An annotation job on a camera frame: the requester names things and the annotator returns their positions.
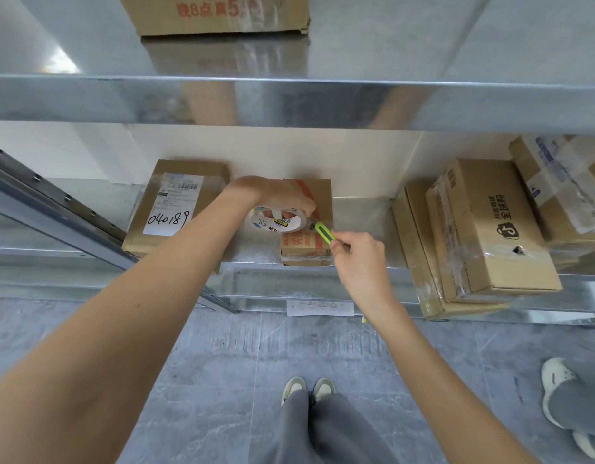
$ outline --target white wall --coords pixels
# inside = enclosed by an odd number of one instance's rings
[[[0,147],[46,178],[147,183],[160,158],[224,161],[234,177],[331,178],[336,196],[398,194],[456,156],[508,157],[514,135],[395,130],[0,122]]]

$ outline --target tape roll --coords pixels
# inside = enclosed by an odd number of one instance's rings
[[[283,211],[295,215],[293,218],[283,218]],[[285,208],[276,210],[267,207],[256,207],[248,216],[250,223],[263,231],[273,233],[292,233],[306,226],[308,218],[302,210]]]

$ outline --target floor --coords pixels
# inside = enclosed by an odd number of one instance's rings
[[[0,374],[77,303],[0,299]],[[595,330],[471,322],[418,326],[456,373],[544,463],[594,463],[541,412],[551,356],[595,361]],[[400,462],[446,460],[381,338],[361,318],[226,315],[196,309],[120,464],[253,463],[273,440],[286,380],[321,375],[367,417]]]

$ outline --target pants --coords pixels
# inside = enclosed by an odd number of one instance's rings
[[[549,411],[564,428],[590,435],[595,448],[595,365],[564,360],[577,379],[561,384],[549,401]]]
[[[329,394],[310,406],[293,392],[280,412],[278,442],[264,464],[398,464],[392,451],[345,396]]]

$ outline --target sneaker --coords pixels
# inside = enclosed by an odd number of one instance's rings
[[[281,402],[281,405],[284,405],[284,402],[291,393],[295,391],[306,390],[308,390],[308,388],[306,387],[306,382],[304,381],[304,379],[299,376],[293,376],[291,379],[289,379],[289,382],[287,382],[287,385],[284,387],[283,401]]]
[[[328,394],[335,393],[336,386],[334,386],[334,383],[331,381],[331,379],[321,378],[319,379],[319,381],[317,381],[317,384],[315,384],[315,388],[312,390],[312,397],[316,404]]]
[[[549,410],[549,400],[553,395],[553,392],[564,382],[572,381],[576,379],[576,374],[570,371],[566,365],[564,365],[564,358],[549,358],[544,362],[541,369],[542,386],[544,387],[544,399],[542,399],[542,411],[545,417],[559,428],[563,428],[555,418],[551,415]],[[592,445],[589,436],[586,433],[578,431],[572,431],[572,438],[574,442],[579,446],[580,450],[583,451],[587,456],[595,459],[595,448]]]

